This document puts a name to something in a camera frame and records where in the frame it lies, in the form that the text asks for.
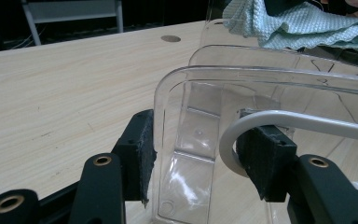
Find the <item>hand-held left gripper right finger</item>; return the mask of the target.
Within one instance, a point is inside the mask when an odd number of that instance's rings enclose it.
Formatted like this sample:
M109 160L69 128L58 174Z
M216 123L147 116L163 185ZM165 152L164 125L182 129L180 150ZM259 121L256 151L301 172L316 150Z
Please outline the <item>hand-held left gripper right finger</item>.
M285 201L288 170L296 160L296 150L296 143L275 125L257 126L237 138L239 161L261 200Z

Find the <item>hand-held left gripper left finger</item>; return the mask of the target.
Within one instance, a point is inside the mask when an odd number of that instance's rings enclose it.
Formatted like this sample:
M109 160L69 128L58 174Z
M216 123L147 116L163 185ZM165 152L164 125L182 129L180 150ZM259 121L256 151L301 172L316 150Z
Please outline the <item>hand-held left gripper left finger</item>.
M124 199L147 206L148 187L157 159L153 109L132 116L112 153L120 158Z

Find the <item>light green cloth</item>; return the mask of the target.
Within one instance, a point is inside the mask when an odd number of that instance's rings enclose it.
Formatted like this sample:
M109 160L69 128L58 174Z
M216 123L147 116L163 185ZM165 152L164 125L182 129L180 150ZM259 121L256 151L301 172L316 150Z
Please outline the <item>light green cloth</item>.
M222 17L232 34L255 37L262 48L358 49L358 18L323 12L310 3L270 16L264 0L232 0Z

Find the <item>clear plastic divided organizer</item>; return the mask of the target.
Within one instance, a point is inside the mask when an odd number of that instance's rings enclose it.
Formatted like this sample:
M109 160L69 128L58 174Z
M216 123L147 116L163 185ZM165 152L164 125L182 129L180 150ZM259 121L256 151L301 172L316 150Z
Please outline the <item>clear plastic divided organizer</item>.
M284 204L262 201L252 181L220 158L222 133L243 113L284 110L358 124L358 50L262 49L226 27L232 1L210 1L200 48L158 84L157 223L290 223Z

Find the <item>white metal table frame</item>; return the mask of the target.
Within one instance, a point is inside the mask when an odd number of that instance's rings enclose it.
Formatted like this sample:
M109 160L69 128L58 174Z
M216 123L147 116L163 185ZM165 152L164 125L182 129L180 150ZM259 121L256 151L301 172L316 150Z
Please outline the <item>white metal table frame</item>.
M115 17L117 31L124 32L122 0L21 0L21 6L37 46L41 45L36 29L40 23Z

